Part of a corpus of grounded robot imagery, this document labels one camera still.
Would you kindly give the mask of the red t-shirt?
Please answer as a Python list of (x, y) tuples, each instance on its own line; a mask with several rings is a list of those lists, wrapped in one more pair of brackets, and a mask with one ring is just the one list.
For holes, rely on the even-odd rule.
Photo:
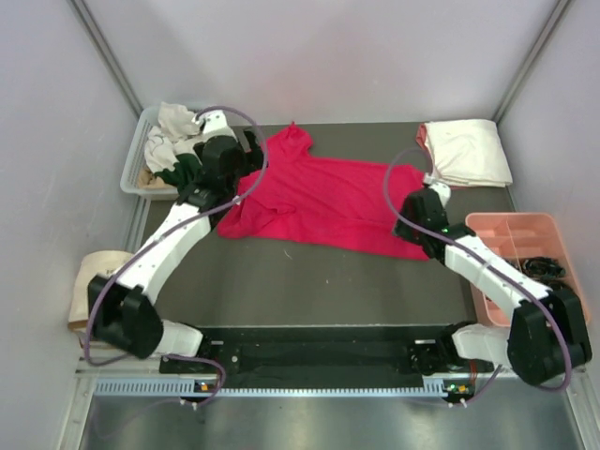
[(315, 157), (310, 134), (290, 124), (268, 141), (264, 175), (240, 179), (244, 200), (217, 225), (223, 238), (257, 237), (343, 248), (423, 261), (416, 244), (393, 235), (396, 216), (383, 196), (389, 186), (396, 206), (422, 186), (423, 174), (411, 165)]

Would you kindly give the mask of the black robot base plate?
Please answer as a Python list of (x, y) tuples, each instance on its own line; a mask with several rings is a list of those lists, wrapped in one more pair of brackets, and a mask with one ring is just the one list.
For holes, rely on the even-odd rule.
[(426, 376), (471, 376), (468, 362), (445, 362), (440, 325), (235, 326), (205, 329), (198, 363), (164, 358), (162, 374), (209, 375), (221, 364), (225, 387), (275, 389), (420, 387)]

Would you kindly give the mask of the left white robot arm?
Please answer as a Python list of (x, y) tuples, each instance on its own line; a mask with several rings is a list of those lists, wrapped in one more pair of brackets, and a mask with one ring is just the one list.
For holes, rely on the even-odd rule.
[(200, 144), (200, 173), (184, 187), (168, 216), (142, 247), (111, 276), (88, 283), (86, 339), (99, 340), (125, 354), (146, 359), (155, 354), (180, 355), (192, 371), (212, 363), (212, 349), (198, 328), (162, 319), (155, 303), (164, 284), (186, 255), (243, 200), (240, 180), (267, 167), (261, 134), (246, 128), (244, 149), (225, 134)]

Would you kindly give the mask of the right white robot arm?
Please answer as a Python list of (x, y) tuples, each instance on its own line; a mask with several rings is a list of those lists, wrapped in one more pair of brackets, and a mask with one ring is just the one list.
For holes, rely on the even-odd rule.
[(471, 360), (510, 368), (525, 383), (553, 390), (571, 382), (573, 371), (592, 358), (587, 311), (575, 288), (553, 289), (522, 266), (523, 244), (558, 245), (549, 216), (473, 213), (452, 224), (445, 206), (450, 190), (441, 183), (407, 196), (394, 233), (419, 246), (428, 258), (465, 278), (480, 298), (477, 323), (451, 325), (436, 338), (440, 364), (451, 371)]

